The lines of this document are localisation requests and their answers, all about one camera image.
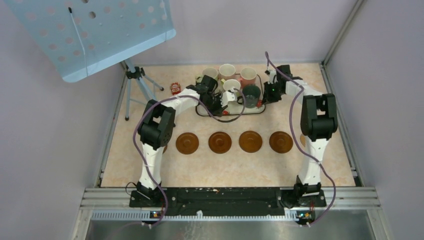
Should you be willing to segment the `dark green mug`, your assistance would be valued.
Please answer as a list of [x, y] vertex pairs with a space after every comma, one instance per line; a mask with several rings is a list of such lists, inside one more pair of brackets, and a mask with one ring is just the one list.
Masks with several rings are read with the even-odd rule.
[[244, 105], [246, 108], [255, 108], [260, 100], [261, 89], [255, 84], [246, 85], [242, 89], [243, 97], [240, 95], [237, 97], [237, 103]]

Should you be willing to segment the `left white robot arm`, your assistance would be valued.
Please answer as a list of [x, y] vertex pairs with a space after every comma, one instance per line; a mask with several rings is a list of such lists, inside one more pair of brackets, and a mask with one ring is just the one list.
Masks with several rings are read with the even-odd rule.
[[216, 92], [216, 80], [204, 76], [201, 82], [188, 85], [170, 98], [148, 101], [142, 118], [134, 130], [141, 145], [136, 149], [143, 165], [133, 194], [149, 207], [160, 202], [164, 190], [161, 187], [161, 163], [166, 145], [172, 138], [176, 117], [184, 111], [201, 105], [213, 118], [221, 117], [231, 101], [236, 100], [234, 91]]

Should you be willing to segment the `strawberry enamel tray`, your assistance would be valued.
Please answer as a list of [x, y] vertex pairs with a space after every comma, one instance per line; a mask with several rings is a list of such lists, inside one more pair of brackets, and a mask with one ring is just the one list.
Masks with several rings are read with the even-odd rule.
[[[263, 81], [259, 74], [256, 75], [255, 85], [260, 88], [260, 95], [258, 98], [257, 105], [252, 108], [245, 108], [243, 115], [257, 115], [261, 114], [265, 111], [266, 107], [262, 105], [262, 98], [263, 98]], [[235, 101], [232, 101], [228, 104], [228, 107], [224, 110], [223, 116], [237, 116], [242, 112], [243, 106], [241, 104], [238, 104]], [[201, 106], [198, 105], [195, 108], [195, 112], [197, 115], [201, 117], [208, 117], [207, 111]]]

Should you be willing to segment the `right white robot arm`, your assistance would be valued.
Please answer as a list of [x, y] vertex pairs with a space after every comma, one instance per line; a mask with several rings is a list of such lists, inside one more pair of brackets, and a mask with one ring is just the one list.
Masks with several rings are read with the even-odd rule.
[[284, 203], [307, 206], [320, 199], [321, 171], [325, 149], [338, 129], [336, 97], [310, 87], [301, 77], [293, 76], [289, 65], [267, 69], [263, 84], [263, 104], [276, 103], [282, 95], [301, 103], [300, 130], [305, 137], [303, 164], [293, 190], [282, 195]]

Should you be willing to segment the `woven rattan coaster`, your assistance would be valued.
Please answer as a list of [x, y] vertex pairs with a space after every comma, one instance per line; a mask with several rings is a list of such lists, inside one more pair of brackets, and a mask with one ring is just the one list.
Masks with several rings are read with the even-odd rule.
[[303, 134], [301, 134], [299, 139], [300, 139], [302, 146], [305, 147], [306, 146], [306, 137]]

